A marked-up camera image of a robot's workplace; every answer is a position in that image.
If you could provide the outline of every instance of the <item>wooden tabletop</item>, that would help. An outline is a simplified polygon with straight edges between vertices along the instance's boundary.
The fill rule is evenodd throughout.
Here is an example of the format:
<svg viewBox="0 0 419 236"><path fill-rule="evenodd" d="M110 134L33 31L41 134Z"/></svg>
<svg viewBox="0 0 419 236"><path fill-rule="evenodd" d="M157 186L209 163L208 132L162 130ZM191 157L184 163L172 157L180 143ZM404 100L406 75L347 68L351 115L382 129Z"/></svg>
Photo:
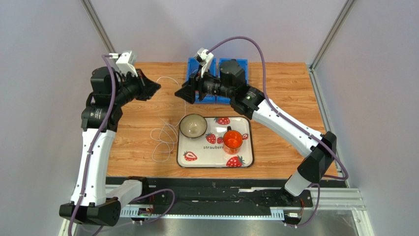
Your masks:
<svg viewBox="0 0 419 236"><path fill-rule="evenodd" d="M182 84L186 77L186 63L137 63L144 74L156 81L159 77L170 76ZM262 66L249 63L249 83L262 88ZM322 133L325 132L313 87L304 63L267 63L267 85L269 97L302 123ZM174 96L179 86L168 78L159 80L162 88L147 101L132 101L122 108L123 115L112 145L108 163L108 176L142 177L220 177L220 178L288 178L303 160L300 154L283 138L265 126L251 121L254 148L254 164L245 169L182 168L177 163L177 146L170 158L163 163L151 158L158 144L150 138L151 130L162 128L164 122L176 125L184 115L184 101ZM207 117L237 116L229 105L187 104L186 113L198 113ZM173 139L175 135L165 128ZM160 145L156 160L164 160L166 145ZM336 175L334 163L328 174Z"/></svg>

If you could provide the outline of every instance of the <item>strawberry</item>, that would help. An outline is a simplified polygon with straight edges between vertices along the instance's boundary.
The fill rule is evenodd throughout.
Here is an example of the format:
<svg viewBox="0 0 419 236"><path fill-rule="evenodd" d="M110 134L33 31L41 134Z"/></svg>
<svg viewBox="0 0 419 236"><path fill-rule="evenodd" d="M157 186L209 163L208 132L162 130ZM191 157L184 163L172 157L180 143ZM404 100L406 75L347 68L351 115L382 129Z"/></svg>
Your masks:
<svg viewBox="0 0 419 236"><path fill-rule="evenodd" d="M198 157L191 151L186 151L183 155L187 161L194 161L198 159Z"/></svg>
<svg viewBox="0 0 419 236"><path fill-rule="evenodd" d="M227 117L215 118L214 121L218 124L229 124L230 123L230 119L228 119Z"/></svg>
<svg viewBox="0 0 419 236"><path fill-rule="evenodd" d="M206 134L206 135L205 135L205 138L207 139L207 141L208 141L210 144L215 144L215 142L216 142L216 138L215 138L215 135L214 135L213 133L208 133L208 134Z"/></svg>
<svg viewBox="0 0 419 236"><path fill-rule="evenodd" d="M243 164L243 157L233 156L230 160L227 161L227 167L241 167Z"/></svg>

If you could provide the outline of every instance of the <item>gray wall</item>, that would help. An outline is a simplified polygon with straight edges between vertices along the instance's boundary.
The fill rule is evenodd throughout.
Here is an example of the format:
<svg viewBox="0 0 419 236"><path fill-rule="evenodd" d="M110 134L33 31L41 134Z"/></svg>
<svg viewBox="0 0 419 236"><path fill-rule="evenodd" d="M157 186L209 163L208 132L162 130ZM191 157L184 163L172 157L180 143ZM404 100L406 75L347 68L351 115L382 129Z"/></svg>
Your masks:
<svg viewBox="0 0 419 236"><path fill-rule="evenodd" d="M0 3L0 235L57 235L105 48L78 0Z"/></svg>
<svg viewBox="0 0 419 236"><path fill-rule="evenodd" d="M345 0L92 0L115 49L137 61L187 61L201 47L248 36L267 61L311 63ZM260 61L252 44L230 42L215 57Z"/></svg>
<svg viewBox="0 0 419 236"><path fill-rule="evenodd" d="M359 0L317 70L375 234L418 235L419 1Z"/></svg>

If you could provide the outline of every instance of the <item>tray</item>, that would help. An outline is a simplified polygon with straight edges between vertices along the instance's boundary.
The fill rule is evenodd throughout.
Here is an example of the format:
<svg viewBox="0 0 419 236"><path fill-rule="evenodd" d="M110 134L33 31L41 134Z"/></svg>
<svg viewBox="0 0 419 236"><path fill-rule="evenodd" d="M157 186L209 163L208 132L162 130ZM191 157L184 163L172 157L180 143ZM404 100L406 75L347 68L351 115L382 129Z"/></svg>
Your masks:
<svg viewBox="0 0 419 236"><path fill-rule="evenodd" d="M236 161L242 160L242 165L235 168L250 167L253 164L254 155L249 120L245 117L228 117L228 124L219 124L217 120L220 118L206 117L205 119L208 123L205 135L190 139L179 132L178 164L185 168L230 168L227 162L233 158ZM242 135L247 134L240 151L235 155L229 155L223 149L222 137L227 132L227 126L231 126Z"/></svg>

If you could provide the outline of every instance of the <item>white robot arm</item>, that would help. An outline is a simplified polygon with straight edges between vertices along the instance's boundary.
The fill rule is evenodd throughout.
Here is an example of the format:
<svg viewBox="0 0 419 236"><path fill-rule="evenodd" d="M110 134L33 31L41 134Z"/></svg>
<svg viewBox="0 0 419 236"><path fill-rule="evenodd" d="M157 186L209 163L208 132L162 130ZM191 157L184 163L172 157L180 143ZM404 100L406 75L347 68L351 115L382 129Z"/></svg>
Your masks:
<svg viewBox="0 0 419 236"><path fill-rule="evenodd" d="M208 50L200 49L195 59L202 68L206 68L207 58L213 58ZM227 60L219 65L220 75L215 77L206 70L198 69L192 74L182 88L175 92L175 96L193 104L195 93L202 100L207 94L230 98L230 105L240 115L261 123L291 143L304 157L296 172L288 179L284 186L284 195L290 202L295 202L302 191L312 183L319 183L326 170L333 161L331 154L317 142L320 140L333 152L336 152L336 136L331 132L325 135L299 122L274 104L278 113L274 112L263 92L246 83L244 70L236 60Z"/></svg>
<svg viewBox="0 0 419 236"><path fill-rule="evenodd" d="M88 96L86 108L82 112L83 152L79 176L70 202L60 206L61 217L71 219L76 211L74 222L80 224L114 226L119 220L120 210L144 194L144 190L148 190L146 178L129 177L121 186L105 193L109 154L122 116L121 107L133 99L147 101L161 88L141 70L134 68L136 55L132 51L125 51L121 55L110 54L110 57L118 59L116 64L120 69L120 73L113 71L116 87L114 104L110 106L112 68L109 66L94 70L90 79L93 92ZM105 120L110 107L110 116Z"/></svg>

